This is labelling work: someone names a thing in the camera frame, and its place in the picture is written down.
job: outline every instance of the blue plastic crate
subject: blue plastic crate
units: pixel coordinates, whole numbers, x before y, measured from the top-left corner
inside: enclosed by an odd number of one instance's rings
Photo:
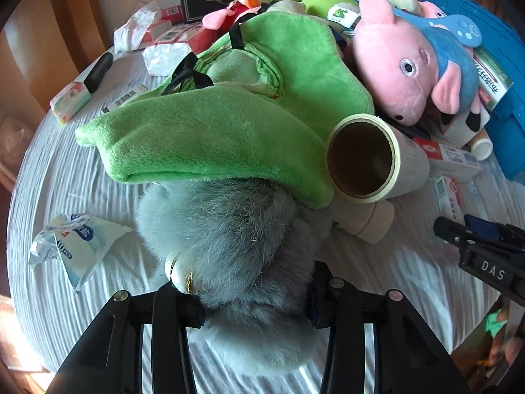
[[[431,1],[447,14],[464,14],[477,23],[485,47],[514,85],[492,111],[486,125],[505,176],[525,184],[525,46],[500,18],[472,0]]]

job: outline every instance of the gray fur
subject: gray fur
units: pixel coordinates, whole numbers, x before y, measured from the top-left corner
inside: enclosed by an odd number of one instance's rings
[[[306,362],[316,331],[304,316],[314,254],[331,218],[260,179],[151,186],[136,216],[161,261],[191,268],[206,325],[192,331],[235,371],[288,371]]]

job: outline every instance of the bed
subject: bed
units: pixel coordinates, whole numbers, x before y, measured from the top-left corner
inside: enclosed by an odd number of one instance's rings
[[[52,114],[45,116],[20,169],[7,237],[10,289],[22,329],[51,371],[58,370],[114,292],[126,289],[137,295],[152,289],[156,262],[135,231],[115,242],[78,294],[73,293],[61,262],[46,262],[32,270],[27,260],[32,239],[57,214],[86,212],[134,228],[133,215],[147,185],[112,181],[96,149],[76,144],[74,130],[98,117],[101,108],[129,88],[137,84],[153,88],[161,80],[148,76],[139,52],[117,59],[92,100],[70,123],[60,126]],[[467,213],[525,227],[525,187],[507,181],[494,157],[483,163],[483,172],[474,181],[460,186],[460,192]],[[481,322],[499,294],[461,271],[456,250],[435,238],[432,224],[439,209],[431,183],[392,203],[396,217],[379,244],[372,246],[334,229],[318,258],[328,263],[334,276],[358,289],[378,294],[390,288],[403,291],[451,353]],[[151,330],[146,327],[144,332],[147,394],[151,393]],[[366,393],[373,392],[371,334],[367,327]],[[193,343],[190,350],[201,393],[316,393],[325,366],[326,342],[298,371],[271,378],[235,374],[206,344]]]

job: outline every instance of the wooden bed frame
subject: wooden bed frame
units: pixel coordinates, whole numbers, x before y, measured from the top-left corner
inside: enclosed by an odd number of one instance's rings
[[[20,0],[0,32],[0,123],[11,116],[35,131],[49,101],[110,46],[98,0]]]

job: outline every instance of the green toy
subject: green toy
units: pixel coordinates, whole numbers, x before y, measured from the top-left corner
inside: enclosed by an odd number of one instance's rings
[[[194,70],[213,86],[187,80],[161,96],[168,78],[80,127],[78,143],[97,146],[118,182],[260,177],[310,208],[328,206],[329,134],[349,115],[373,113],[372,99],[316,19],[268,12],[241,31],[243,49],[226,34],[199,55]]]
[[[507,324],[508,320],[498,321],[498,314],[500,313],[501,309],[498,309],[494,311],[493,313],[490,313],[487,315],[487,318],[485,319],[485,331],[489,332],[492,338],[495,338],[495,336],[498,334],[498,332],[502,329],[502,327]]]
[[[348,3],[356,13],[360,12],[359,4],[355,0],[303,0],[302,3],[306,6],[307,14],[319,16],[322,19],[326,19],[328,10],[339,3]]]
[[[337,9],[334,11],[333,15],[336,17],[336,18],[341,18],[341,19],[344,19],[345,18],[345,14],[348,13],[348,10],[344,10],[344,9]]]

